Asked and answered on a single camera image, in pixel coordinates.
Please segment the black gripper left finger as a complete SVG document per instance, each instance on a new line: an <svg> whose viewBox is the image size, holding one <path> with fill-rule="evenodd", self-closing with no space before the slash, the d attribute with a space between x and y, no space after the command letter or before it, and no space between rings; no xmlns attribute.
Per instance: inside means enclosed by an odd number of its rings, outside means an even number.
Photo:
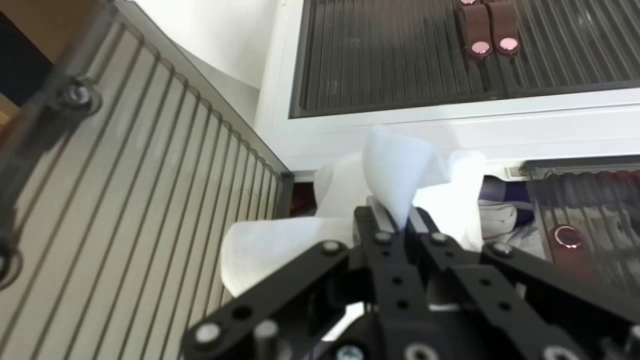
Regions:
<svg viewBox="0 0 640 360"><path fill-rule="evenodd" d="M184 360L410 360L424 343L424 286L403 233L371 207L354 240L310 247L182 337Z"/></svg>

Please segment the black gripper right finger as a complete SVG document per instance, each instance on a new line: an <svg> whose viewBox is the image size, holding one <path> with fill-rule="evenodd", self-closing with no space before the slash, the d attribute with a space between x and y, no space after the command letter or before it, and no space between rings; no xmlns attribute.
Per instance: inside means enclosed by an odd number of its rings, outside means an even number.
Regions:
<svg viewBox="0 0 640 360"><path fill-rule="evenodd" d="M504 242L464 250L424 211L409 237L418 268L442 277L464 312L492 331L506 360L640 360L638 301L613 286L570 277Z"/></svg>

